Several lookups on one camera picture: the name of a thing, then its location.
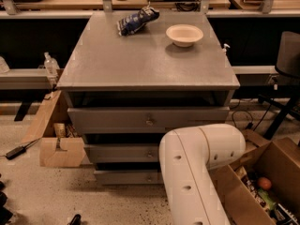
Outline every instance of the white bowl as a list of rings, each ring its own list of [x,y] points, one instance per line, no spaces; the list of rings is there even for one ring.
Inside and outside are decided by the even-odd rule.
[[[203,38],[203,31],[197,26],[178,24],[167,29],[167,36],[179,47],[189,47]]]

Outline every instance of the cabinet top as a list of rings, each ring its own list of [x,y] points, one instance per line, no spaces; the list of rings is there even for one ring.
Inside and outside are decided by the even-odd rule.
[[[232,90],[239,87],[209,21],[200,12],[160,11],[135,35],[120,37],[117,22],[135,11],[95,12],[59,80],[70,91]],[[180,48],[167,37],[175,24],[191,24],[203,38]]]

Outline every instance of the white bottle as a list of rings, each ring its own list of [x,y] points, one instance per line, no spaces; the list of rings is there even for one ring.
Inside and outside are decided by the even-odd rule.
[[[6,60],[0,56],[0,73],[5,73],[9,71],[9,66],[6,62]]]
[[[57,69],[59,69],[60,67],[57,64],[56,59],[51,57],[48,52],[45,52],[44,55],[45,55],[44,66],[47,69],[48,80],[52,85],[52,87],[54,87],[56,86],[57,79],[58,79]]]

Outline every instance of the orange ball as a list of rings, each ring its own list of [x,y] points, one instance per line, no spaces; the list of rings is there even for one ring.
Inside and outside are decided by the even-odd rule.
[[[257,186],[267,191],[272,187],[272,182],[268,178],[262,176],[257,180]]]

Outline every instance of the blue snack bag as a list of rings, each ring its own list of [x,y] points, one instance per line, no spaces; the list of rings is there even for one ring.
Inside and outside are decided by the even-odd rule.
[[[120,36],[135,34],[147,23],[156,20],[159,17],[159,11],[152,7],[143,7],[139,12],[126,16],[126,18],[117,22]]]

